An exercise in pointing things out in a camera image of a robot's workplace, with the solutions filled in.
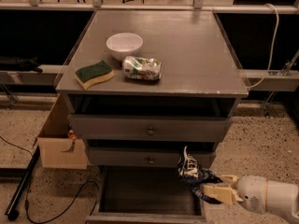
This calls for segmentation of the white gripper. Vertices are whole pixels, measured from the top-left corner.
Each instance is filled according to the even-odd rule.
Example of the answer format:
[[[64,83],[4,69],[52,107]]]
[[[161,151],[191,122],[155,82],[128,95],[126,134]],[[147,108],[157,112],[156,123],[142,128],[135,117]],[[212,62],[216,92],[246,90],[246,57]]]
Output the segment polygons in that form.
[[[264,214],[266,211],[267,180],[256,175],[222,175],[228,186],[203,185],[205,201],[208,203],[239,203],[247,211]]]

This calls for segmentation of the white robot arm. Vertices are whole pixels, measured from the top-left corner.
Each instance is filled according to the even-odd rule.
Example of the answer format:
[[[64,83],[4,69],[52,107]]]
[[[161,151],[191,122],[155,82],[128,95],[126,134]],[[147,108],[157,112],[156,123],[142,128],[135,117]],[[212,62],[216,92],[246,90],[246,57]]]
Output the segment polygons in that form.
[[[203,193],[221,203],[238,203],[249,212],[269,213],[299,224],[297,185],[268,180],[257,175],[222,175],[222,183],[203,184]]]

